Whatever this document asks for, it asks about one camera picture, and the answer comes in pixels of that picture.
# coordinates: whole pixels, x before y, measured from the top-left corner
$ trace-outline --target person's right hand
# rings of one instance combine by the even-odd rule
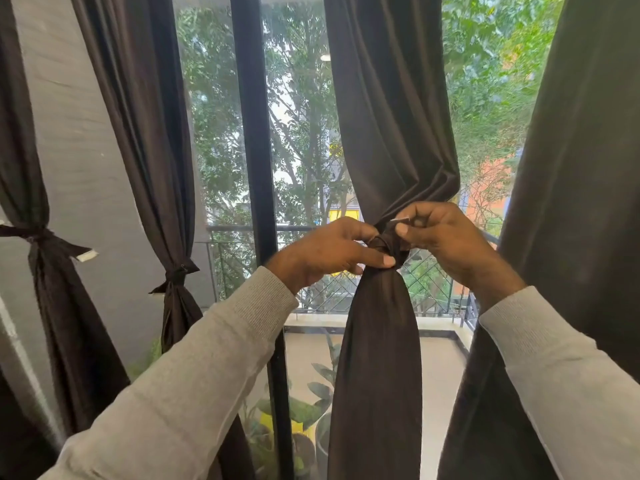
[[[397,224],[398,236],[433,254],[446,273],[475,293],[483,310],[526,287],[454,203],[412,203],[396,216],[407,218],[413,225]]]

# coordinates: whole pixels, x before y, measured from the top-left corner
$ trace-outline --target forearm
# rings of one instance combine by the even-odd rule
[[[533,287],[480,323],[561,478],[640,478],[640,385],[631,376]]]
[[[44,479],[203,478],[296,305],[258,269],[71,438]]]

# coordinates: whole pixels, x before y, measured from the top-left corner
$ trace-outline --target balcony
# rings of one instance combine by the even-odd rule
[[[311,229],[308,226],[278,226],[279,247],[299,239]],[[250,226],[210,226],[208,231],[211,240],[198,245],[207,248],[208,271],[215,297],[221,300],[229,297],[255,270],[253,232]],[[423,375],[420,477],[431,480],[436,478],[449,417],[476,327],[477,307],[468,289],[446,275],[427,251],[412,250],[398,272],[409,290],[420,333]],[[323,395],[326,395],[325,399],[332,397],[334,361],[359,280],[359,276],[347,272],[325,276],[322,281],[300,291],[299,307],[285,323],[294,443],[308,443],[308,455],[313,456],[302,458],[301,477],[325,478],[326,448],[323,445],[327,440],[323,437],[322,416],[330,412],[330,406],[309,411]],[[272,428],[267,383],[263,371],[241,414],[249,441],[254,446],[264,441],[256,441],[256,437],[268,437]],[[265,473],[273,468],[260,465],[261,460],[255,461],[258,462],[259,477],[261,469]],[[270,478],[269,474],[265,473],[264,478]]]

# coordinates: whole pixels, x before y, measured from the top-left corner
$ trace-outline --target gray wall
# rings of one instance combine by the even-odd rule
[[[100,253],[77,264],[78,272],[123,362],[137,362],[160,334],[163,298],[148,292],[163,281],[164,269],[141,227],[70,0],[12,1],[49,194],[50,229]],[[198,222],[196,240],[204,238],[204,222]],[[194,260],[203,271],[190,276],[188,286],[198,302],[207,306],[212,303],[209,264],[204,245],[198,247]],[[27,253],[28,245],[20,239],[0,240],[4,343],[24,348],[46,406],[55,415],[51,371]],[[15,324],[16,337],[7,335],[8,322]],[[37,395],[33,380],[28,381],[29,371],[15,370],[20,363],[25,367],[24,357],[18,360],[18,355],[15,347],[12,353],[0,355],[3,369],[18,396]],[[42,415],[28,404],[25,409]]]

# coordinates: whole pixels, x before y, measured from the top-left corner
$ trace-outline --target hand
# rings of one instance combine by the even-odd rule
[[[377,235],[375,227],[351,217],[341,217],[278,252],[266,267],[293,294],[311,286],[325,274],[345,270],[362,274],[358,263],[392,267],[396,264],[393,257],[356,242],[369,242]]]
[[[413,226],[396,225],[398,236],[433,254],[446,273],[475,293],[483,310],[526,287],[454,203],[412,203],[396,218],[412,219]]]

